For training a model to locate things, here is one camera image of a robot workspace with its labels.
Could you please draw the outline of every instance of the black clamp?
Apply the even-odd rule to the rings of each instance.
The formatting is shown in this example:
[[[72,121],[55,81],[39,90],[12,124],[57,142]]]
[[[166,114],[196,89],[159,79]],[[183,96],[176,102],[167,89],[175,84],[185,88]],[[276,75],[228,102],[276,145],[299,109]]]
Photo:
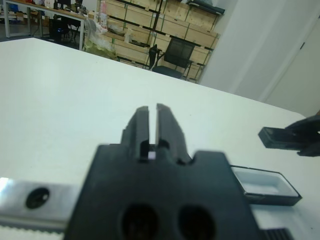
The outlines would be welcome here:
[[[155,145],[144,106],[120,144],[98,147],[64,234],[88,239],[265,238],[225,155],[198,151],[191,158],[177,120],[158,104]]]
[[[285,129],[263,127],[259,137],[268,149],[299,151],[306,157],[320,156],[320,115],[297,121]]]

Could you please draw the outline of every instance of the white wall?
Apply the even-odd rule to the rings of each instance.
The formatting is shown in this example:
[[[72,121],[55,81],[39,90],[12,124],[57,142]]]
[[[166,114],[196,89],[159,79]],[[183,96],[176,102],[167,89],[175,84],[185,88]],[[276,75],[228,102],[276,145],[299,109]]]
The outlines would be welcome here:
[[[265,101],[319,13],[319,0],[239,0],[200,84]]]
[[[320,19],[266,103],[306,117],[320,110]]]

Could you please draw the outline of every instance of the office chair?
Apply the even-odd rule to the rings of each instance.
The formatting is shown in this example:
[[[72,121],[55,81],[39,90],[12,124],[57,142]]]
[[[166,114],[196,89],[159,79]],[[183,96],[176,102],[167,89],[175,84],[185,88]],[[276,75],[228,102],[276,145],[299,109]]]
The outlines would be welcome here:
[[[195,45],[190,42],[177,38],[171,38],[171,41],[165,53],[162,53],[160,55],[161,50],[157,48],[157,45],[154,45],[149,50],[149,69],[152,69],[152,71],[155,73],[180,79],[185,74],[188,68],[188,72],[186,75],[187,79],[192,63],[192,61],[190,61],[190,56],[194,48]],[[184,68],[184,72],[179,72],[166,66],[157,66],[158,61],[162,57],[164,57],[164,60],[166,62]]]

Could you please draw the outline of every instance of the white door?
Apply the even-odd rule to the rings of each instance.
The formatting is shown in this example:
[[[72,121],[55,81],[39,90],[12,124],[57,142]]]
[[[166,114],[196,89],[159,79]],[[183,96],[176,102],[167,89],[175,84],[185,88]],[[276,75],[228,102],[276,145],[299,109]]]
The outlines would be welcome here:
[[[266,103],[305,117],[320,110],[320,19]]]

